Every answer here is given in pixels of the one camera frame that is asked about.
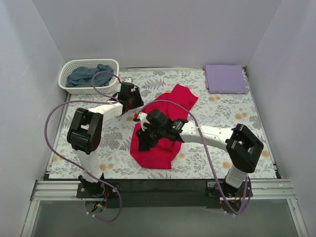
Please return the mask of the red t shirt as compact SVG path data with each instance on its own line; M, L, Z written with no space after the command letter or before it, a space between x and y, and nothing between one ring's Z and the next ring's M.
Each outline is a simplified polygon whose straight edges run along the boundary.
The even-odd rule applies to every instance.
M148 114L154 109L158 109L164 113L165 116L172 120L175 119L187 119L188 112L179 108L171 103L163 102L163 100L169 100L175 102L187 111L195 105L198 100L194 94L191 93L189 88L182 85L175 85L170 93L164 93L156 98L160 102L152 103L146 106L142 112ZM139 139L136 132L141 129L140 124L136 124L132 134L130 154L137 161L137 163L143 168L149 169L171 169L171 163L177 156L181 149L181 142L173 142L166 138L159 140L158 144L151 148L150 151L139 151Z

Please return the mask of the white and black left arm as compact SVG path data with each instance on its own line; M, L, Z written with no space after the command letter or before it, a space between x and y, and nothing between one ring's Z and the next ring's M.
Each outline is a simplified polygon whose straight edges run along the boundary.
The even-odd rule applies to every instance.
M96 153L101 142L103 123L143 105L139 87L123 82L120 91L113 95L108 104L91 109L76 109L67 142L76 151L80 165L84 168L84 174L79 176L79 180L91 195L101 195L104 188L99 181L104 176Z

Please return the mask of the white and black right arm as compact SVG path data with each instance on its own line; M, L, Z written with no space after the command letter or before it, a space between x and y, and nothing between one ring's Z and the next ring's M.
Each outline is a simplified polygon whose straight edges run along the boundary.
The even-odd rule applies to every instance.
M227 152L233 164L221 185L227 197L239 192L247 175L255 171L264 148L257 136L240 123L234 128L199 127L186 119L172 120L157 109L149 114L135 114L133 120L141 126L136 132L140 152L154 148L163 138L205 144Z

